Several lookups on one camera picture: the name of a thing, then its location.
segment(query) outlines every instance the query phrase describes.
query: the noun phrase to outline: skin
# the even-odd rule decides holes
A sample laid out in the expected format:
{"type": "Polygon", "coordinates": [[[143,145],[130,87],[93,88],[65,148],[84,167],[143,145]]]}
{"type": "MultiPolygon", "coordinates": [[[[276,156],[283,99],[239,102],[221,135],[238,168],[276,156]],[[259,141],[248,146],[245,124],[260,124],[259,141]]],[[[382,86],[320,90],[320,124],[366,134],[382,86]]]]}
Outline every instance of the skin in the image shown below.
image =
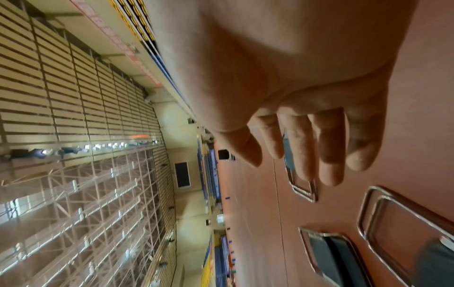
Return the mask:
{"type": "Polygon", "coordinates": [[[279,124],[285,128],[304,180],[335,186],[345,164],[373,164],[416,0],[150,1],[174,81],[233,154],[261,164],[252,119],[276,159],[284,154],[279,124]]]}

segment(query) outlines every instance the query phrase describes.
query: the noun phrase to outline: wooden floor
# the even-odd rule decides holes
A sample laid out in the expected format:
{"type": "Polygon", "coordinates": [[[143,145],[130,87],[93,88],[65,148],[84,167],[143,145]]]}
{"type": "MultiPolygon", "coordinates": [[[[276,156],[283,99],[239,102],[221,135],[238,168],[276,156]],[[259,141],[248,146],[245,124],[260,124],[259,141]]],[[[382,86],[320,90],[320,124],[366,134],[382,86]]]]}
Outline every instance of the wooden floor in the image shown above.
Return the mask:
{"type": "MultiPolygon", "coordinates": [[[[310,268],[298,227],[348,236],[376,287],[403,286],[371,252],[356,221],[371,185],[454,221],[453,17],[454,2],[422,1],[390,82],[387,127],[377,161],[367,172],[347,171],[338,187],[319,184],[319,202],[296,195],[283,160],[273,161],[266,152],[257,169],[240,160],[219,162],[240,287],[329,286],[310,268]]],[[[257,129],[252,131],[258,136],[257,129]]],[[[391,205],[376,241],[411,271],[418,250],[435,236],[427,225],[391,205]]]]}

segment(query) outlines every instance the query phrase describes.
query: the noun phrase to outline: hand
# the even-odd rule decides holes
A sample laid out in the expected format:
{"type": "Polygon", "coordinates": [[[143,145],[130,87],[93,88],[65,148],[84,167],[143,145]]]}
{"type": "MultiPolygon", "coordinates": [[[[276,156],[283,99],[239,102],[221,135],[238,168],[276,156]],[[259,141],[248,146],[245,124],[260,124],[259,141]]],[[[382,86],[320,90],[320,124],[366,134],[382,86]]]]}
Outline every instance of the hand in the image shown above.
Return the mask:
{"type": "Polygon", "coordinates": [[[372,165],[416,0],[151,2],[170,74],[197,119],[236,156],[262,161],[247,126],[253,118],[274,158],[284,153],[279,123],[285,128],[302,179],[316,178],[318,166],[321,181],[335,186],[345,163],[355,171],[372,165]]]}

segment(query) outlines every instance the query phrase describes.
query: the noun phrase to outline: finger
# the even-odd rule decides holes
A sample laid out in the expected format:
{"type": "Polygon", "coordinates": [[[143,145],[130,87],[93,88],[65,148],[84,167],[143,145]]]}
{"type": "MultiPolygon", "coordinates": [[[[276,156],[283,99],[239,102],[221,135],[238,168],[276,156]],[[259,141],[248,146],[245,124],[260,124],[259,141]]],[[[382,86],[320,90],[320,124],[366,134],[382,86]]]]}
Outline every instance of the finger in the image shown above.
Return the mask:
{"type": "Polygon", "coordinates": [[[213,135],[231,153],[252,166],[258,167],[262,163],[262,148],[247,126],[235,131],[213,132],[213,135]]]}
{"type": "Polygon", "coordinates": [[[276,114],[255,117],[255,122],[265,139],[266,147],[271,156],[280,159],[284,156],[284,144],[279,128],[279,120],[276,114]]]}
{"type": "Polygon", "coordinates": [[[345,116],[343,109],[333,109],[309,116],[318,129],[320,180],[336,186],[344,180],[345,169],[345,116]]]}
{"type": "Polygon", "coordinates": [[[350,127],[347,165],[354,171],[368,169],[380,151],[387,98],[388,87],[372,98],[345,107],[350,127]]]}
{"type": "Polygon", "coordinates": [[[295,170],[303,180],[315,179],[315,150],[312,125],[306,115],[282,115],[281,122],[293,153],[295,170]]]}

